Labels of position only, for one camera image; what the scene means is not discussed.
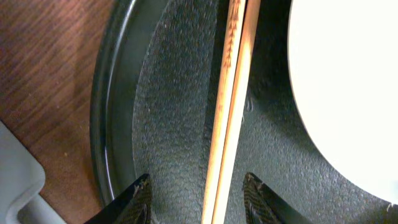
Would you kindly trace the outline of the round black tray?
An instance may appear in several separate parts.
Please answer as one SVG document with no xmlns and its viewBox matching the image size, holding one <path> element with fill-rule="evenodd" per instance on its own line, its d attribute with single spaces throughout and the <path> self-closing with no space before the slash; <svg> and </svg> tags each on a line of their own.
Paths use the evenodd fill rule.
<svg viewBox="0 0 398 224">
<path fill-rule="evenodd" d="M 339 174 L 310 140 L 287 66 L 290 1 L 261 2 L 226 223 L 244 223 L 243 180 L 258 176 L 312 223 L 396 223 L 397 209 Z M 90 109 L 104 203 L 142 174 L 153 223 L 199 223 L 227 1 L 116 1 Z"/>
</svg>

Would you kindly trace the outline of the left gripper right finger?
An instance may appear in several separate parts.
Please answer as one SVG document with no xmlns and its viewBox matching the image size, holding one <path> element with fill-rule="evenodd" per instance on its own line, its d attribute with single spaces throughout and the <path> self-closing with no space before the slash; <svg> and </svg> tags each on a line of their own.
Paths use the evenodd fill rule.
<svg viewBox="0 0 398 224">
<path fill-rule="evenodd" d="M 242 190 L 247 224 L 311 224 L 252 172 L 245 175 Z"/>
</svg>

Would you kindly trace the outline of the grey plate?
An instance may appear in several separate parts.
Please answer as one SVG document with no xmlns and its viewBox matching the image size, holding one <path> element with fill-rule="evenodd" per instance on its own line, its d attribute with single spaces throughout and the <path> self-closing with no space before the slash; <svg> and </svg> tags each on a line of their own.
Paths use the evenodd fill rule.
<svg viewBox="0 0 398 224">
<path fill-rule="evenodd" d="M 293 0 L 288 58 L 298 112 L 322 156 L 397 203 L 397 0 Z"/>
</svg>

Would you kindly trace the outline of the wooden chopstick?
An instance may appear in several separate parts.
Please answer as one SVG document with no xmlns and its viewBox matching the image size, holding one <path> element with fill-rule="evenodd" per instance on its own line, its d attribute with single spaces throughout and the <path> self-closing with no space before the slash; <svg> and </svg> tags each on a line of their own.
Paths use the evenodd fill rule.
<svg viewBox="0 0 398 224">
<path fill-rule="evenodd" d="M 246 1 L 231 104 L 229 107 L 223 157 L 221 160 L 220 177 L 216 193 L 215 209 L 211 223 L 224 222 L 248 87 L 249 71 L 251 68 L 252 51 L 256 36 L 260 5 L 260 0 Z"/>
<path fill-rule="evenodd" d="M 211 223 L 215 209 L 245 7 L 246 0 L 229 1 L 201 224 Z"/>
</svg>

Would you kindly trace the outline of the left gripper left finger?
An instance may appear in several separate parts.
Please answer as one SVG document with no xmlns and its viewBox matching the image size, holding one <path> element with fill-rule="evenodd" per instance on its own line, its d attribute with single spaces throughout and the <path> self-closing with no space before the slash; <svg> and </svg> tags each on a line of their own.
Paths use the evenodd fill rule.
<svg viewBox="0 0 398 224">
<path fill-rule="evenodd" d="M 85 224 L 151 224 L 151 202 L 150 175 L 143 174 Z"/>
</svg>

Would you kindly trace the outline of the grey dishwasher rack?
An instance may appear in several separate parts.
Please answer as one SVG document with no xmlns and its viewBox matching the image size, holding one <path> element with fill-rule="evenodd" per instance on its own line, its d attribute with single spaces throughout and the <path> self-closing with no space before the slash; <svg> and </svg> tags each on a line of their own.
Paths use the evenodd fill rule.
<svg viewBox="0 0 398 224">
<path fill-rule="evenodd" d="M 40 196 L 44 184 L 44 168 L 1 124 L 1 223 L 65 224 Z"/>
</svg>

